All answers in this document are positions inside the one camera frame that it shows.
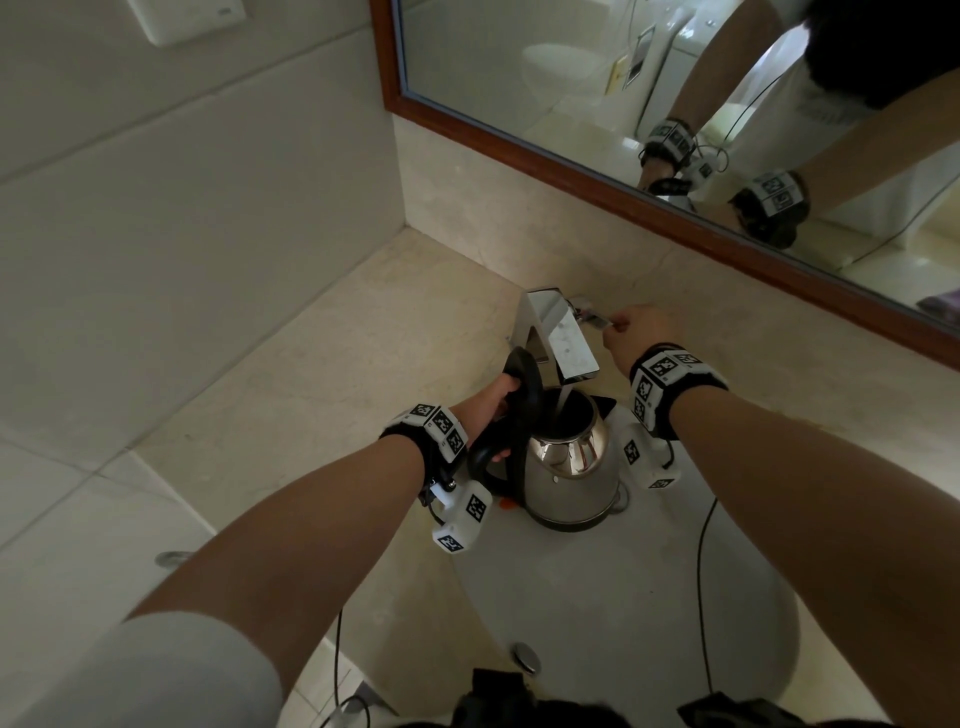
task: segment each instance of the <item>person's right arm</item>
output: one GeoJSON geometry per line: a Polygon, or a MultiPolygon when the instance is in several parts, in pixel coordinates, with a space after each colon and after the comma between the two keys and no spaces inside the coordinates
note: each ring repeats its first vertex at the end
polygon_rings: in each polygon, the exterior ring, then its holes
{"type": "MultiPolygon", "coordinates": [[[[769,0],[744,0],[694,64],[670,109],[670,118],[681,119],[699,132],[786,30],[769,0]]],[[[638,187],[646,189],[673,174],[668,162],[651,159],[638,187]]]]}
{"type": "MultiPolygon", "coordinates": [[[[617,368],[680,338],[662,311],[612,317],[617,368]]],[[[713,493],[897,724],[955,725],[960,501],[892,463],[715,387],[673,425],[713,493]]]]}

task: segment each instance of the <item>wooden mirror frame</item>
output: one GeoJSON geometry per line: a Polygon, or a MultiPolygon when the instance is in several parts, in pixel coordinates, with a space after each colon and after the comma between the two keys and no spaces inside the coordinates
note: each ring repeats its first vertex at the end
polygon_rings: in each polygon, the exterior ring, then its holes
{"type": "Polygon", "coordinates": [[[644,199],[626,185],[525,146],[461,114],[424,103],[406,89],[401,75],[394,0],[370,0],[370,9],[388,111],[960,371],[960,331],[950,333],[946,324],[919,311],[791,261],[667,203],[644,199]]]}

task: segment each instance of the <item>person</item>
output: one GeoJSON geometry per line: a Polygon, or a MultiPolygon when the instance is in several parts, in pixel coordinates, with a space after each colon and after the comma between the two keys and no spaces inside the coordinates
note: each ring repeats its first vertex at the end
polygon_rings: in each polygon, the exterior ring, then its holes
{"type": "MultiPolygon", "coordinates": [[[[612,323],[604,345],[627,376],[657,344],[683,339],[653,306],[628,307],[612,323]]],[[[516,388],[500,375],[449,412],[471,442],[516,388]]],[[[890,718],[955,725],[960,501],[716,386],[685,390],[666,416],[890,718]]],[[[414,440],[389,434],[264,499],[162,582],[18,728],[274,725],[418,496],[424,462],[414,440]]],[[[536,724],[626,725],[618,720],[536,724]]]]}
{"type": "MultiPolygon", "coordinates": [[[[794,171],[810,216],[883,240],[909,235],[960,176],[960,46],[951,11],[944,0],[916,15],[876,0],[744,0],[668,116],[699,132],[767,49],[803,23],[804,55],[735,138],[730,172],[745,182],[794,171]]],[[[638,186],[673,176],[668,162],[649,159],[638,186]]],[[[740,230],[735,209],[711,199],[709,186],[703,192],[697,211],[740,230]]]]}

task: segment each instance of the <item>kettle handle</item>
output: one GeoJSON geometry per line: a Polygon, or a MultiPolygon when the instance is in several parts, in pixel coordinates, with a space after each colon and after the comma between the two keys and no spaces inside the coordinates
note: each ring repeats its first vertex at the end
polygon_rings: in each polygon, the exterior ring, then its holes
{"type": "Polygon", "coordinates": [[[527,443],[543,409],[543,380],[537,360],[523,347],[515,347],[503,367],[505,374],[520,380],[515,392],[507,395],[507,415],[480,433],[467,456],[470,477],[483,483],[495,496],[524,502],[520,484],[526,467],[527,443]],[[509,448],[507,479],[487,472],[493,457],[509,448]]]}

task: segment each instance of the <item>forearm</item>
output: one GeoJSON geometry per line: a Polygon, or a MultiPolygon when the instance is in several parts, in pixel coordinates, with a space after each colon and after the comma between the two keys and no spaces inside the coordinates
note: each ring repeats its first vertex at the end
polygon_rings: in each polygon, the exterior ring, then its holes
{"type": "Polygon", "coordinates": [[[902,725],[960,681],[960,502],[864,449],[699,387],[670,414],[744,533],[902,725]]]}
{"type": "Polygon", "coordinates": [[[868,192],[960,141],[960,69],[902,96],[797,169],[812,212],[868,192]]]}
{"type": "Polygon", "coordinates": [[[744,0],[693,66],[670,117],[699,132],[784,30],[766,0],[744,0]]]}
{"type": "Polygon", "coordinates": [[[309,473],[245,513],[131,614],[225,621],[274,663],[284,689],[393,538],[423,482],[413,441],[390,436],[309,473]]]}

